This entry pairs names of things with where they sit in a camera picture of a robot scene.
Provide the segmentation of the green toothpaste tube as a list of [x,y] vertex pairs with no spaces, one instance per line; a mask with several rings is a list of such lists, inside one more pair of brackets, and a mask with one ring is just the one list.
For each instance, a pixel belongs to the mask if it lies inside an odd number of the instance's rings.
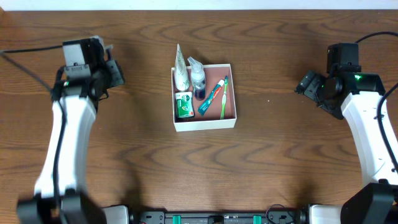
[[210,95],[207,97],[207,99],[200,105],[200,107],[198,108],[198,112],[203,116],[206,111],[208,110],[208,108],[210,107],[210,105],[212,104],[213,100],[216,98],[217,94],[220,92],[220,90],[222,89],[223,85],[224,85],[225,81],[223,79],[221,79],[216,86],[214,87],[214,89],[211,91]]

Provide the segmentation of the white cosmetic tube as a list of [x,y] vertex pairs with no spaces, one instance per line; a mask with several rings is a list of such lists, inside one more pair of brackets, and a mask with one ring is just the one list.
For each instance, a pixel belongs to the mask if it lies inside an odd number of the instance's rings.
[[180,45],[177,44],[177,53],[174,67],[174,83],[178,91],[187,91],[190,87],[190,80],[188,76],[187,66],[181,51]]

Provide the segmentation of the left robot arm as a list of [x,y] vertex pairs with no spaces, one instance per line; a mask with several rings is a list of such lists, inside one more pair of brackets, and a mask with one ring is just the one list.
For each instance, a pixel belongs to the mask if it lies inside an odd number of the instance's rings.
[[51,89],[53,126],[32,199],[17,203],[21,223],[129,223],[125,205],[101,208],[86,189],[86,155],[98,103],[125,79],[99,36],[65,41],[65,65]]

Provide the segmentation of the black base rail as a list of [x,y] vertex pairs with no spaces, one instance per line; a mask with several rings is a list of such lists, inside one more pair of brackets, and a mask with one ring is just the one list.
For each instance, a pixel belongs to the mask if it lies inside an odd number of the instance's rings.
[[130,216],[136,224],[306,224],[303,210],[271,208],[265,212],[167,212],[145,211]]

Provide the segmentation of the clear spray bottle dark liquid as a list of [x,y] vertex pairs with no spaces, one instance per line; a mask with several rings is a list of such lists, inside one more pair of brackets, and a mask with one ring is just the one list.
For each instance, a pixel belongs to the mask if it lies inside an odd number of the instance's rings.
[[206,95],[206,76],[204,66],[193,57],[188,58],[188,62],[191,66],[191,83],[193,87],[193,94],[198,101],[205,99]]

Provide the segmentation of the white cardboard box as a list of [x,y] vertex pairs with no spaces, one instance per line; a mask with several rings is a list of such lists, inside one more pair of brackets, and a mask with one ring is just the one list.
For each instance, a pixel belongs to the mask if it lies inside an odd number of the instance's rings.
[[175,94],[177,89],[175,88],[174,81],[171,81],[172,86],[172,108],[173,108],[173,121],[174,126],[177,132],[182,131],[199,131],[206,129],[225,129],[225,128],[233,128],[236,120],[237,120],[237,112],[236,112],[236,99],[234,94],[234,82],[233,82],[233,73],[230,64],[214,64],[214,65],[205,65],[204,71],[206,75],[206,93],[210,94],[214,89],[216,84],[224,79],[225,76],[228,76],[228,89],[226,92],[226,107],[224,119],[220,119],[221,107],[222,107],[222,97],[224,87],[217,94],[216,98],[206,111],[206,113],[202,116],[198,112],[198,107],[203,103],[202,101],[198,101],[193,99],[193,109],[194,109],[194,117],[191,118],[177,118],[176,114],[176,102],[175,102]]

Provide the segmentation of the green soap packet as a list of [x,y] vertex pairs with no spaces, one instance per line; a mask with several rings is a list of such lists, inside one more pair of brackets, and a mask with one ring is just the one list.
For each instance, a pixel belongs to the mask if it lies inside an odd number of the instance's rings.
[[194,117],[192,92],[178,92],[175,94],[177,118]]

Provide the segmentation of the green white toothbrush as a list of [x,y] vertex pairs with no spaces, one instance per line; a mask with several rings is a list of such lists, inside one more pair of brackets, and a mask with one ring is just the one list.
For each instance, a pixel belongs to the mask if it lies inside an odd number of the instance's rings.
[[221,107],[221,114],[220,114],[220,119],[221,120],[224,119],[224,114],[225,114],[226,99],[227,99],[226,92],[227,92],[227,89],[228,89],[228,82],[229,82],[229,78],[228,78],[228,76],[225,76],[225,79],[224,79],[224,91],[223,91],[223,97],[222,97],[222,107]]

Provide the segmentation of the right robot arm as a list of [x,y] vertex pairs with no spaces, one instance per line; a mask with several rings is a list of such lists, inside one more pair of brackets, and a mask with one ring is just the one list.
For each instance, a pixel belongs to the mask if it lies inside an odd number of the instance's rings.
[[307,223],[397,223],[397,139],[389,120],[386,91],[373,73],[309,71],[296,93],[349,124],[363,188],[343,205],[311,205]]

